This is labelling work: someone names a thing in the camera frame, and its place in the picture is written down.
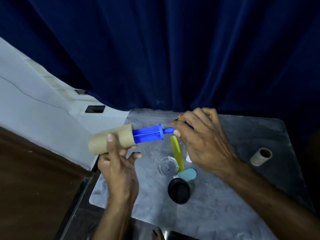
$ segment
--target table surface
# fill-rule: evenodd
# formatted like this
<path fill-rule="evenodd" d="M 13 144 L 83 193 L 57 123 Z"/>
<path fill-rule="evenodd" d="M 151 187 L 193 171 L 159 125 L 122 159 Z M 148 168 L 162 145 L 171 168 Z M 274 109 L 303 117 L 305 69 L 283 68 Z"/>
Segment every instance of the table surface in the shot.
<path fill-rule="evenodd" d="M 150 109 L 131 110 L 125 125 L 133 129 L 166 126 L 179 113 Z M 260 148 L 268 148 L 273 157 L 259 167 L 251 165 L 270 183 L 276 185 L 300 204 L 313 210 L 284 123 L 279 119 L 219 115 L 230 144 L 241 160 L 250 164 L 250 157 Z M 170 136 L 164 141 L 138 144 L 142 159 L 135 163 L 139 180 L 139 195 L 132 217 L 169 228 L 198 239 L 277 239 L 259 215 L 240 197 L 213 174 L 204 172 L 193 163 L 185 161 L 186 148 L 180 147 L 185 168 L 194 168 L 197 178 L 189 182 L 191 197 L 184 205 L 174 203 L 167 187 L 172 177 L 158 172 L 158 163 L 165 156 L 173 156 Z M 108 190 L 100 175 L 89 202 L 105 208 Z"/>

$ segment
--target dark blue curtain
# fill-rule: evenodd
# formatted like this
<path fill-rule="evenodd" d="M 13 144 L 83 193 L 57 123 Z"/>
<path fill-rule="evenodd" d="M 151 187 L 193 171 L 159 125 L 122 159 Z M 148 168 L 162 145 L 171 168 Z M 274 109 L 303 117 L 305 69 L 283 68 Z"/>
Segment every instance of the dark blue curtain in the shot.
<path fill-rule="evenodd" d="M 116 109 L 319 127 L 320 0 L 0 0 L 0 36 Z"/>

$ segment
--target right hand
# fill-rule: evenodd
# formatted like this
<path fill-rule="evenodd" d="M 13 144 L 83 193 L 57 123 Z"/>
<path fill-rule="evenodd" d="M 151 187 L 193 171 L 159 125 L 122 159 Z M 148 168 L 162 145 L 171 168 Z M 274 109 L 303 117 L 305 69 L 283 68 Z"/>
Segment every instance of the right hand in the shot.
<path fill-rule="evenodd" d="M 240 160 L 232 151 L 215 109 L 187 111 L 169 125 L 176 129 L 174 134 L 185 143 L 191 161 L 200 168 L 219 177 L 237 171 Z"/>

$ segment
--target white wall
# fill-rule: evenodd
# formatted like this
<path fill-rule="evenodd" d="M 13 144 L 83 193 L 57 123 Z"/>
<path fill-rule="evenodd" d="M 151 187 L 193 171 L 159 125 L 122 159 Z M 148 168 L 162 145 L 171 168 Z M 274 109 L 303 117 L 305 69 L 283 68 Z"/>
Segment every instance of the white wall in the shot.
<path fill-rule="evenodd" d="M 87 146 L 91 132 L 69 114 L 68 103 L 1 38 L 0 76 L 0 126 L 91 169 L 94 157 Z"/>

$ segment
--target cardboard tube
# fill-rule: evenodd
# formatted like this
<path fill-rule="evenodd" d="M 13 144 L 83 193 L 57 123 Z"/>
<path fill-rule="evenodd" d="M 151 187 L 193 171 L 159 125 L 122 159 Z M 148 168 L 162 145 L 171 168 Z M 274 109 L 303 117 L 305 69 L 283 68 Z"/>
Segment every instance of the cardboard tube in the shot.
<path fill-rule="evenodd" d="M 250 158 L 250 163 L 254 166 L 260 166 L 272 157 L 272 152 L 267 148 L 260 148 Z"/>
<path fill-rule="evenodd" d="M 91 136 L 88 142 L 89 150 L 95 156 L 107 153 L 107 134 L 113 133 L 118 135 L 122 147 L 127 148 L 135 145 L 134 136 L 132 134 L 132 124 L 127 124 L 114 129 L 105 130 Z"/>

